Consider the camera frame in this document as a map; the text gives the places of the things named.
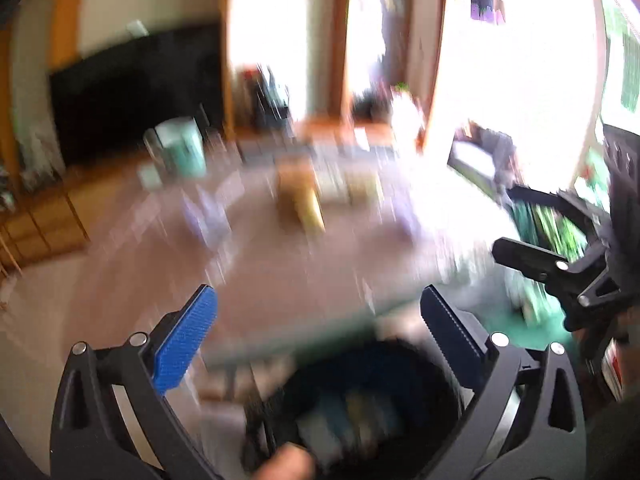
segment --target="black bag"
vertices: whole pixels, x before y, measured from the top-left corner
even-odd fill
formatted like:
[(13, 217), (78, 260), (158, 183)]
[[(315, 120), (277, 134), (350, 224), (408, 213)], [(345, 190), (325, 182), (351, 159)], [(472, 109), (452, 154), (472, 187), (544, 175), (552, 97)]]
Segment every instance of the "black bag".
[[(459, 391), (424, 352), (400, 340), (371, 342), (301, 368), (265, 402), (246, 407), (245, 469), (255, 470), (287, 442), (302, 446), (296, 420), (313, 410), (321, 396), (343, 397), (351, 390), (389, 398), (402, 420), (403, 434), (381, 442), (373, 458), (341, 461), (317, 478), (415, 478), (462, 413)], [(262, 426), (267, 452), (258, 442)]]

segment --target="flat screen tv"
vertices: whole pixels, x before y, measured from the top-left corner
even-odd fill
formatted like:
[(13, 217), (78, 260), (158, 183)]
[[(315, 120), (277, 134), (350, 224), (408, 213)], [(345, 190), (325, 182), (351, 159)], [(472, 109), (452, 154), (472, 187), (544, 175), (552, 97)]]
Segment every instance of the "flat screen tv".
[(146, 130), (191, 116), (222, 128), (220, 23), (159, 32), (107, 48), (50, 74), (67, 166), (142, 143)]

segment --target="dark blue gripper pad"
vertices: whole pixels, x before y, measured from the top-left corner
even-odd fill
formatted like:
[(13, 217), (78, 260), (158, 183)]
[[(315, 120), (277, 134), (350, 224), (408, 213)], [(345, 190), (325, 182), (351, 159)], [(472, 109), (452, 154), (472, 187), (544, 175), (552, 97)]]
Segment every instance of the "dark blue gripper pad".
[(160, 395), (180, 384), (193, 356), (218, 316), (218, 297), (202, 285), (184, 308), (154, 357), (153, 383)]
[(433, 285), (422, 292), (420, 313), (460, 385), (478, 391), (488, 333), (475, 316), (449, 306)]

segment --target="blue gripper pad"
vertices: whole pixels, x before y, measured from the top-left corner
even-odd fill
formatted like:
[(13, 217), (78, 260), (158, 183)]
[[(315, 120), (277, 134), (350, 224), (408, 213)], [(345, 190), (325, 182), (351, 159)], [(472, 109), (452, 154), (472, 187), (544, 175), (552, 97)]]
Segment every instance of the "blue gripper pad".
[(216, 291), (201, 285), (180, 312), (154, 357), (153, 383), (160, 395), (180, 384), (218, 315)]
[(476, 317), (449, 306), (433, 285), (422, 292), (420, 313), (460, 385), (482, 388), (488, 333)]

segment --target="black television screen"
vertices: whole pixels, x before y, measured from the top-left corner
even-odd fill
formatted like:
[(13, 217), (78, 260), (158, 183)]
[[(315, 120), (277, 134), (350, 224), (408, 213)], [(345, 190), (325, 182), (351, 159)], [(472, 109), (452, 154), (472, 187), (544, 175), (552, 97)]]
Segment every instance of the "black television screen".
[(178, 28), (112, 46), (50, 75), (65, 164), (139, 145), (176, 117), (222, 128), (220, 24)]

